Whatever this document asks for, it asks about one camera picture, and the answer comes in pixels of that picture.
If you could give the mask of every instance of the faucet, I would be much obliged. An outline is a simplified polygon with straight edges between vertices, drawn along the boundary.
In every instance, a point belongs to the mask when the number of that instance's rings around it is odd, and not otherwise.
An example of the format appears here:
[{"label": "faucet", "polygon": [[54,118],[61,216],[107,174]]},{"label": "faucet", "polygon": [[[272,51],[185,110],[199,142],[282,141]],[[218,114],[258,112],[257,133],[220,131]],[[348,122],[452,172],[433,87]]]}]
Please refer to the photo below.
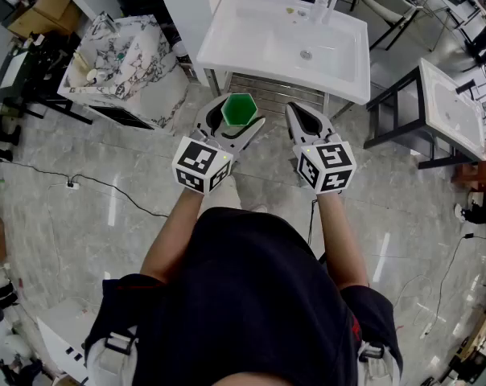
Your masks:
[{"label": "faucet", "polygon": [[336,5],[337,0],[315,0],[311,6],[311,12],[309,13],[309,20],[313,23],[329,24],[332,11]]},{"label": "faucet", "polygon": [[98,19],[99,19],[98,24],[96,25],[95,30],[93,31],[93,34],[95,34],[97,32],[98,27],[102,23],[105,24],[105,26],[111,31],[111,33],[118,33],[120,31],[119,26],[116,24],[116,22],[114,22],[113,18],[111,16],[109,16],[107,13],[105,13],[104,11],[102,11],[98,15]]}]

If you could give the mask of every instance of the strap buckle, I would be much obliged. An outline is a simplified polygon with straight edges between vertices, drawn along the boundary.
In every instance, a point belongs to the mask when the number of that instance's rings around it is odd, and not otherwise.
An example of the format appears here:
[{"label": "strap buckle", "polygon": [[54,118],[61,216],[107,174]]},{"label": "strap buckle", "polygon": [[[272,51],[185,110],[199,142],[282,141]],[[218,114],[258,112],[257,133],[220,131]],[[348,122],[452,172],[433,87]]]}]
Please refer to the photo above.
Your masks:
[{"label": "strap buckle", "polygon": [[109,337],[105,338],[105,348],[112,351],[117,351],[118,353],[122,353],[123,355],[130,356],[130,350],[135,339],[135,336],[129,338],[127,336],[122,336],[112,331]]},{"label": "strap buckle", "polygon": [[359,361],[366,363],[369,358],[382,359],[384,355],[385,355],[385,346],[382,343],[370,342],[368,347],[361,352],[359,356]]}]

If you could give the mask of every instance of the person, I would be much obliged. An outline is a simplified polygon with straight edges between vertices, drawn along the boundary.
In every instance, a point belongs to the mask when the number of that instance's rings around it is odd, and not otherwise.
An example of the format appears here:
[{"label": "person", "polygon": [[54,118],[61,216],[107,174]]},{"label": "person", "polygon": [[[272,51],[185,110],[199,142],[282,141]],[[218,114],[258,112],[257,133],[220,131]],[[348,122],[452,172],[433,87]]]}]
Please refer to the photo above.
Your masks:
[{"label": "person", "polygon": [[486,224],[486,205],[480,206],[472,201],[472,209],[464,209],[459,203],[454,206],[454,214],[461,223]]},{"label": "person", "polygon": [[[12,143],[13,145],[17,146],[19,144],[19,136],[21,135],[21,126],[18,125],[14,129],[12,134],[4,133],[0,129],[0,142],[5,143]],[[0,158],[12,162],[13,155],[11,150],[2,150],[0,149]]]},{"label": "person", "polygon": [[337,194],[317,196],[326,266],[280,217],[237,198],[197,219],[203,199],[185,188],[140,272],[103,281],[85,342],[97,386],[354,385],[364,341],[402,370],[392,304],[369,288]]}]

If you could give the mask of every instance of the marker cube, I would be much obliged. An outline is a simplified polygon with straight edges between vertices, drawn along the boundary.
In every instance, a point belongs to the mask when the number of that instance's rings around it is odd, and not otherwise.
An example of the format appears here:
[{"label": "marker cube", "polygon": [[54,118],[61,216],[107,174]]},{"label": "marker cube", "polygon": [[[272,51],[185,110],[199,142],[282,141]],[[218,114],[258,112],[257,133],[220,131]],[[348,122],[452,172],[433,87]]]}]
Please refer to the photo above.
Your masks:
[{"label": "marker cube", "polygon": [[301,146],[297,171],[317,195],[346,189],[356,172],[348,142]]},{"label": "marker cube", "polygon": [[185,136],[171,163],[175,181],[203,195],[220,185],[232,165],[232,154]]}]

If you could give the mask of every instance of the backpack strap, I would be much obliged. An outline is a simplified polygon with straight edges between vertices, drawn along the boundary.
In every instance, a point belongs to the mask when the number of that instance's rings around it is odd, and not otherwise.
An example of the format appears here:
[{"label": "backpack strap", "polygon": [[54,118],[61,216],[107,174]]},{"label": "backpack strap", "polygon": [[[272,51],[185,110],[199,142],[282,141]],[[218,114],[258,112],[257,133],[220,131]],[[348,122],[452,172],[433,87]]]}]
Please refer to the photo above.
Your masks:
[{"label": "backpack strap", "polygon": [[96,386],[130,386],[138,362],[136,326],[130,336],[111,332],[107,338],[96,341],[88,354],[89,379]]},{"label": "backpack strap", "polygon": [[400,381],[400,369],[389,347],[362,342],[357,353],[357,385],[398,386]]}]

